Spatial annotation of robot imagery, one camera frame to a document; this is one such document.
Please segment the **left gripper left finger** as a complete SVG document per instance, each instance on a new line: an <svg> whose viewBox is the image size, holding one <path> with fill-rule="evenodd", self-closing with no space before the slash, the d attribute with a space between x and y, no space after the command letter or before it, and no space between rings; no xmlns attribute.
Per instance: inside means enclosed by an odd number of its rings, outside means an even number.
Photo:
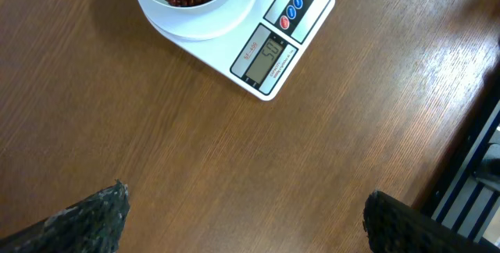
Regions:
<svg viewBox="0 0 500 253"><path fill-rule="evenodd" d="M89 197L1 239L1 252L117 252L130 211L126 184Z"/></svg>

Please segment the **white digital kitchen scale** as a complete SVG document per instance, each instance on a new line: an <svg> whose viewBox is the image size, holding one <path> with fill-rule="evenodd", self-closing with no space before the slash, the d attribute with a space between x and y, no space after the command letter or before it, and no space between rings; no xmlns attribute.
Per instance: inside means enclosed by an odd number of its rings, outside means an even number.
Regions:
<svg viewBox="0 0 500 253"><path fill-rule="evenodd" d="M263 101L273 99L335 0L225 0L197 12L138 3L165 38Z"/></svg>

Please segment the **black aluminium frame rail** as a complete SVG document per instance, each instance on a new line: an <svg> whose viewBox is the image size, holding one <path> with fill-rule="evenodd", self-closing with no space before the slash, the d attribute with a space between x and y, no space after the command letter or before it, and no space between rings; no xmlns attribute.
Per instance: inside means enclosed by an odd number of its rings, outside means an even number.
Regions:
<svg viewBox="0 0 500 253"><path fill-rule="evenodd" d="M499 249L498 78L486 90L420 212L462 237Z"/></svg>

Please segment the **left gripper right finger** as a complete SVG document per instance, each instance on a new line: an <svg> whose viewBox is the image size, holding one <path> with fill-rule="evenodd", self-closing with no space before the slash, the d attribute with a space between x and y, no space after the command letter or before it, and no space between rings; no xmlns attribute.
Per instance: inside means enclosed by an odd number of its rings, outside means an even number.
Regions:
<svg viewBox="0 0 500 253"><path fill-rule="evenodd" d="M363 210L363 228L373 253L495 253L419 213L382 191L373 191Z"/></svg>

